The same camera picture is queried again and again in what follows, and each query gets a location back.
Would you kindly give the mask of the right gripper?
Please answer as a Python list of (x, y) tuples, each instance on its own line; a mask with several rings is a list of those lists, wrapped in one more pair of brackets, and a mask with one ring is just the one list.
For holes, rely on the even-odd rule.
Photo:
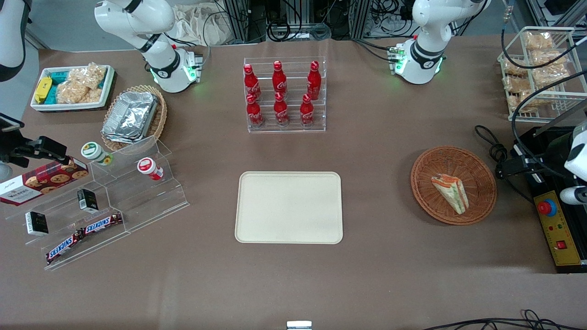
[[(27, 168), (30, 159), (49, 159), (67, 162), (67, 146), (46, 136), (27, 142), (20, 132), (25, 124), (9, 115), (1, 114), (0, 119), (0, 156), (7, 159), (7, 163)], [(17, 148), (26, 145), (27, 153), (12, 154)]]

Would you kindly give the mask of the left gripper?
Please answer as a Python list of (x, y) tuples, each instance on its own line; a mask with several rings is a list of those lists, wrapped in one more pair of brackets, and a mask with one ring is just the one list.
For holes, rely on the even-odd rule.
[[(496, 164), (498, 179), (526, 173), (528, 169), (545, 169), (541, 158), (529, 155), (512, 157), (514, 164)], [(546, 165), (564, 176), (574, 175), (587, 179), (587, 132), (567, 133), (551, 141), (546, 149)]]

